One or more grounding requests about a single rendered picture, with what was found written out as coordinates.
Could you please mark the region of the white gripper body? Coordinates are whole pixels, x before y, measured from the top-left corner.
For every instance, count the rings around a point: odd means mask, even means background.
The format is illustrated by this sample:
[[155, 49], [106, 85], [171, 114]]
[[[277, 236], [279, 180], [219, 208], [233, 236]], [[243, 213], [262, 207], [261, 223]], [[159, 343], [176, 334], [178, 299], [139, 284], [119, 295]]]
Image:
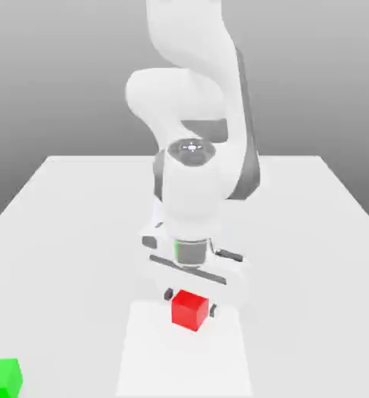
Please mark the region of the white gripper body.
[[185, 290], [212, 303], [234, 307], [244, 305], [249, 298], [249, 264], [245, 261], [210, 256], [200, 267], [184, 267], [151, 254], [145, 274], [160, 292]]

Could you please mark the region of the small green cube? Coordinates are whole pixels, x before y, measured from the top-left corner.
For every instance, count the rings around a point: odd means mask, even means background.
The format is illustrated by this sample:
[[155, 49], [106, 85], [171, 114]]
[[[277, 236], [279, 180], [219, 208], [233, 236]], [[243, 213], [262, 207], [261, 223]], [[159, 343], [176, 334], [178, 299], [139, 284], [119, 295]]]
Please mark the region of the small green cube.
[[0, 398], [19, 398], [23, 374], [17, 358], [0, 358]]

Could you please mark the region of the small red cube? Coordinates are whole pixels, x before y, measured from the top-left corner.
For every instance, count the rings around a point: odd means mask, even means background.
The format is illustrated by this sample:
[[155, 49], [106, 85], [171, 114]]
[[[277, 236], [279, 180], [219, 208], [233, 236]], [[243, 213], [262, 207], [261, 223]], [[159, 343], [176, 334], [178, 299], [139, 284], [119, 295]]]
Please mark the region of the small red cube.
[[172, 299], [172, 323], [197, 332], [209, 314], [209, 299], [180, 290]]

